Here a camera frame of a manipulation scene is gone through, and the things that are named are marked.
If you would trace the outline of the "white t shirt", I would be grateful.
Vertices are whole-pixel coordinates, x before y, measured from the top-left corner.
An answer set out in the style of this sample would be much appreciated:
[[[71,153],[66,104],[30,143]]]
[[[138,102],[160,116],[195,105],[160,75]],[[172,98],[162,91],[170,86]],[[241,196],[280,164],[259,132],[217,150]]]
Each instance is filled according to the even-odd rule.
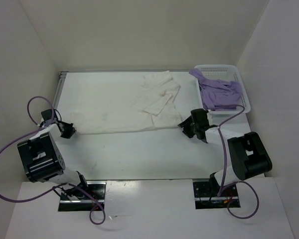
[[[79,134],[175,128],[182,122],[174,104],[179,90],[169,71],[136,81],[84,84],[70,120]]]

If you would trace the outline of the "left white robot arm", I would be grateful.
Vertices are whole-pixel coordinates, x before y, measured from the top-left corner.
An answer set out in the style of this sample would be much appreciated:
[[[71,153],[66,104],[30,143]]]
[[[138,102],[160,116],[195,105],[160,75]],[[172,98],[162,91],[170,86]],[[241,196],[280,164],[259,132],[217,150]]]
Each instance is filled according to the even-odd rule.
[[[39,132],[17,144],[28,180],[33,183],[74,184],[72,194],[78,199],[86,198],[90,187],[85,177],[66,167],[65,159],[57,147],[59,140],[70,139],[76,133],[74,125],[62,121],[57,110],[42,111],[41,116],[43,122],[39,125]]]

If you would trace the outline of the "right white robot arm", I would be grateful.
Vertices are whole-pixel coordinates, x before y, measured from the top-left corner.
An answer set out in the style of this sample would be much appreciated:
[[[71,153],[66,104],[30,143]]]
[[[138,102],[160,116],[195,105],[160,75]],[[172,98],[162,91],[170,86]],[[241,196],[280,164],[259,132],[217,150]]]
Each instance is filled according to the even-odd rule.
[[[209,178],[209,191],[220,196],[227,187],[237,182],[265,174],[272,170],[272,161],[256,132],[239,133],[222,129],[229,119],[219,125],[210,122],[210,113],[204,109],[191,111],[191,115],[178,126],[188,137],[222,147],[223,169]]]

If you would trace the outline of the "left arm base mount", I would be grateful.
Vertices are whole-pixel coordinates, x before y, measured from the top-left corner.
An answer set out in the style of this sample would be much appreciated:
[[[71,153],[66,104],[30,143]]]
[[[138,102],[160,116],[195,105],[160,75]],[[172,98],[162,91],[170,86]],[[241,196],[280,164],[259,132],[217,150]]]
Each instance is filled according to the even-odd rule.
[[[106,181],[87,181],[88,189],[86,190],[90,196],[96,199],[101,206],[105,207],[105,190]],[[58,206],[59,212],[80,212],[90,211],[93,207],[96,207],[96,211],[101,211],[99,206],[91,200],[88,196],[74,189],[73,187],[65,188],[65,190],[71,190],[75,194],[70,196],[63,189],[60,189],[58,194],[60,195],[60,201]]]

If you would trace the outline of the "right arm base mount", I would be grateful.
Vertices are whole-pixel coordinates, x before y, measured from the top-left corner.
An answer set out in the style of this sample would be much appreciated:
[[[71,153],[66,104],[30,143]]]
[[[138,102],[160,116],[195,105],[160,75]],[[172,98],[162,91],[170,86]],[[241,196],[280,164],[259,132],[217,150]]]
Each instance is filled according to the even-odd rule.
[[[223,209],[240,208],[237,187],[231,186],[225,189],[221,196],[217,196],[218,189],[212,190],[208,179],[197,179],[192,181],[195,208],[200,209]]]

